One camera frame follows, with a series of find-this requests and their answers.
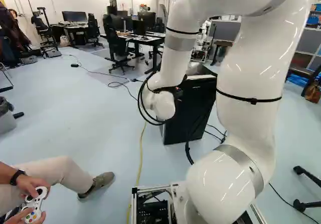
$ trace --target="sneaker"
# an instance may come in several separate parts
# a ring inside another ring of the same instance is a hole
[[[77,194],[77,197],[80,201],[87,200],[89,196],[92,196],[92,193],[101,189],[102,187],[108,188],[115,180],[115,174],[113,172],[102,173],[95,178],[93,178],[93,185],[86,193]]]

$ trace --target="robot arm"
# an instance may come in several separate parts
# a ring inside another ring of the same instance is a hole
[[[206,18],[242,15],[218,73],[217,114],[229,135],[187,174],[191,201],[209,224],[235,221],[273,174],[276,112],[310,6],[310,0],[174,0],[161,70],[143,91],[145,106],[164,120],[175,113],[174,98],[150,90],[181,83]]]

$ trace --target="beige pants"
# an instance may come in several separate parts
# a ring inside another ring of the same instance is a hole
[[[14,166],[27,175],[45,179],[50,185],[57,183],[77,193],[85,193],[93,184],[92,176],[80,169],[69,157],[57,157]],[[23,203],[21,191],[11,185],[0,184],[0,216]]]

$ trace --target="person's hand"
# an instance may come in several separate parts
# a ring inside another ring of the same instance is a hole
[[[33,211],[32,208],[27,208],[21,212],[19,212],[18,214],[14,215],[13,217],[11,217],[9,220],[7,220],[5,222],[5,224],[24,224],[24,218],[26,216],[28,216],[31,212]],[[41,218],[35,222],[32,222],[33,224],[42,224],[44,222],[44,220],[46,219],[46,212],[44,211],[41,214]]]
[[[33,198],[38,197],[38,192],[36,191],[36,187],[38,186],[46,187],[49,194],[50,185],[44,179],[34,178],[27,175],[20,175],[17,178],[17,187],[24,194],[31,195]]]

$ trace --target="person's leg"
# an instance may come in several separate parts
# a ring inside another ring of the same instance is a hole
[[[108,172],[93,179],[69,157],[39,160],[14,167],[24,170],[29,176],[45,179],[51,185],[60,183],[77,193],[85,193],[83,197],[109,184],[114,177],[112,172]],[[0,216],[23,201],[21,191],[17,187],[0,185]]]

